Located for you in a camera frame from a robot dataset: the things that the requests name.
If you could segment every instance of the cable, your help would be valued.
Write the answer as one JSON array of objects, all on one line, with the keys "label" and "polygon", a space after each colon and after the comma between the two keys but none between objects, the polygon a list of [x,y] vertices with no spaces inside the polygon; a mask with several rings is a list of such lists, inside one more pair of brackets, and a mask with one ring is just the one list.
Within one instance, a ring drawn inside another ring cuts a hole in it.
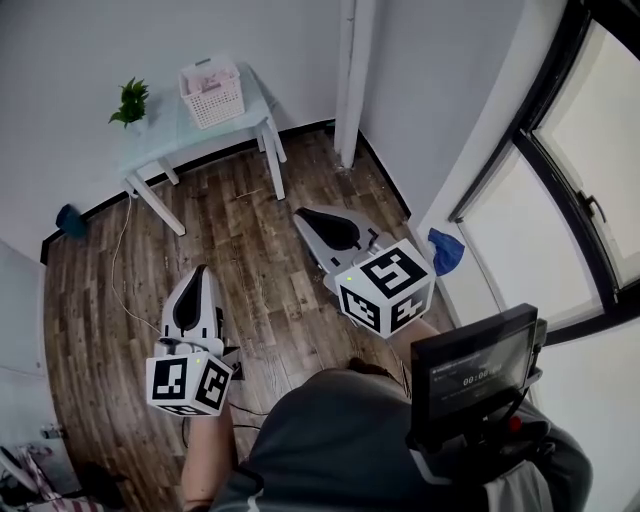
[{"label": "cable", "polygon": [[129,196],[129,207],[127,208],[127,219],[124,221],[124,227],[122,228],[122,231],[120,232],[120,236],[118,237],[118,245],[116,245],[116,252],[113,255],[113,262],[111,264],[111,288],[113,289],[113,293],[115,294],[116,298],[118,299],[118,302],[122,306],[122,309],[124,309],[129,316],[135,318],[136,320],[139,320],[140,322],[142,322],[144,324],[147,324],[154,331],[156,331],[160,336],[162,336],[162,333],[160,332],[160,330],[158,328],[156,328],[153,325],[151,325],[144,318],[140,318],[139,316],[136,316],[131,311],[129,311],[127,309],[127,307],[124,305],[124,303],[122,302],[122,299],[120,298],[120,295],[118,295],[118,291],[116,290],[115,278],[114,278],[114,274],[115,274],[115,270],[116,270],[116,259],[118,258],[118,251],[120,250],[120,244],[122,244],[122,237],[124,236],[124,232],[126,231],[127,226],[129,225],[129,217],[130,217],[130,215],[131,215],[131,196]]},{"label": "cable", "polygon": [[268,412],[254,412],[254,411],[252,411],[250,409],[245,409],[244,407],[240,407],[239,405],[232,404],[231,402],[229,402],[229,405],[231,407],[233,407],[234,409],[238,409],[239,411],[248,412],[249,414],[253,414],[254,416],[268,416],[269,415]]},{"label": "cable", "polygon": [[509,407],[509,409],[507,409],[507,412],[504,413],[504,416],[495,423],[497,431],[501,431],[507,428],[507,425],[509,423],[509,418],[511,418],[511,416],[513,416],[515,412],[520,408],[528,392],[529,392],[529,388],[526,388],[522,392],[522,394],[520,394],[520,396],[518,396],[518,398],[516,398],[513,401],[513,403],[511,404],[511,407]]}]

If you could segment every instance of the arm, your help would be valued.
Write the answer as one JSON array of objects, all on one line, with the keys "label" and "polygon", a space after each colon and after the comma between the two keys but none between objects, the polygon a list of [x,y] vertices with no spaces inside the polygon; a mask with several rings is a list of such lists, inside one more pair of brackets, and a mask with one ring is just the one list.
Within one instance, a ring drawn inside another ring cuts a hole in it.
[{"label": "arm", "polygon": [[235,440],[226,402],[218,417],[191,418],[187,461],[182,470],[184,510],[208,506],[231,475]]},{"label": "arm", "polygon": [[391,336],[387,342],[395,350],[407,369],[411,369],[411,344],[414,341],[440,334],[422,319],[410,323],[404,329]]}]

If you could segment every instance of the white table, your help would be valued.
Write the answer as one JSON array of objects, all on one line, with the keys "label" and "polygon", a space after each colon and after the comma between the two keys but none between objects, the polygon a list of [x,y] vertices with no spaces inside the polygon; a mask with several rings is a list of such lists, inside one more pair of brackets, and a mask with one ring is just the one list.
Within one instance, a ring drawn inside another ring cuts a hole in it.
[{"label": "white table", "polygon": [[119,148],[119,172],[124,189],[132,197],[142,197],[179,236],[186,232],[184,225],[146,184],[139,170],[148,165],[157,165],[171,183],[176,185],[179,178],[167,162],[166,156],[199,142],[238,130],[251,130],[258,141],[260,151],[267,153],[276,197],[284,199],[278,160],[284,163],[287,157],[278,130],[253,71],[244,63],[238,63],[237,66],[242,83],[244,114],[200,130],[193,122],[176,86],[149,98],[149,128],[139,137],[131,134],[123,147]]}]

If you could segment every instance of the window handle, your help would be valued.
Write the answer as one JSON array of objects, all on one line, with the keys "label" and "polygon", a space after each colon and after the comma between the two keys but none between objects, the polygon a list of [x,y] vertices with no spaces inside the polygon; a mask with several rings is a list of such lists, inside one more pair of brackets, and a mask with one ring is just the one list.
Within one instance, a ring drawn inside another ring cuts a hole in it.
[{"label": "window handle", "polygon": [[602,209],[602,206],[600,206],[600,203],[594,196],[587,197],[585,193],[581,190],[580,192],[578,192],[578,197],[580,198],[580,202],[582,203],[582,207],[584,208],[584,211],[587,213],[589,217],[593,217],[595,215],[593,208],[591,208],[591,205],[595,204],[598,208],[598,211],[600,212],[600,215],[602,216],[602,222],[605,222],[605,223],[607,222],[607,216],[604,214],[604,210]]}]

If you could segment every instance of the display screen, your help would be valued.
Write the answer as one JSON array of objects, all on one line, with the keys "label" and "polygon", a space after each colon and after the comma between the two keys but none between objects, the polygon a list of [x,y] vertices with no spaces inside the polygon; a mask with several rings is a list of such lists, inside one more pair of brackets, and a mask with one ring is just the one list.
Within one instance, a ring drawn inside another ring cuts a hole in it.
[{"label": "display screen", "polygon": [[531,352],[529,328],[489,348],[429,370],[429,415],[446,416],[524,384]]}]

